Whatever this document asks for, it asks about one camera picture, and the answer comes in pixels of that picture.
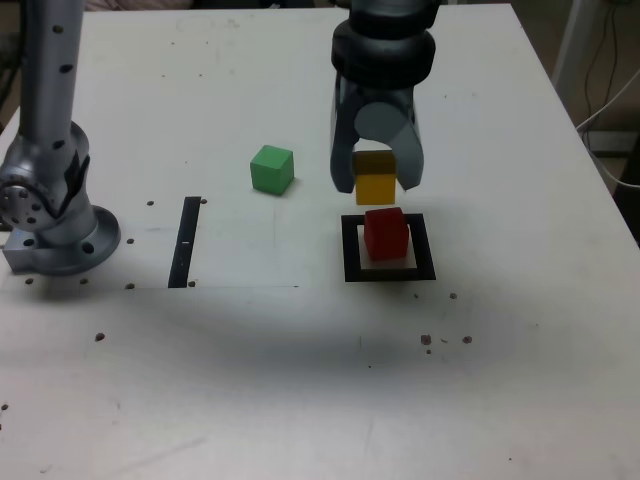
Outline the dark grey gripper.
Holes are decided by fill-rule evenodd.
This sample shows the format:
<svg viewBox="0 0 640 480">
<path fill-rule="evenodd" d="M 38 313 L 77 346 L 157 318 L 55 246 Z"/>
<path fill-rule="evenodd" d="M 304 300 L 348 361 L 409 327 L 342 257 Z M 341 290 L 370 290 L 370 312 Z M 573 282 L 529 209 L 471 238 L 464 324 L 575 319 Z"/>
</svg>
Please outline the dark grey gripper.
<svg viewBox="0 0 640 480">
<path fill-rule="evenodd" d="M 361 108 L 361 97 L 382 102 L 372 102 Z M 424 153 L 412 122 L 416 120 L 413 87 L 372 89 L 337 73 L 332 106 L 330 173 L 338 192 L 351 194 L 354 190 L 352 155 L 360 137 L 383 143 L 391 149 L 396 159 L 397 180 L 404 190 L 420 185 Z"/>
</svg>

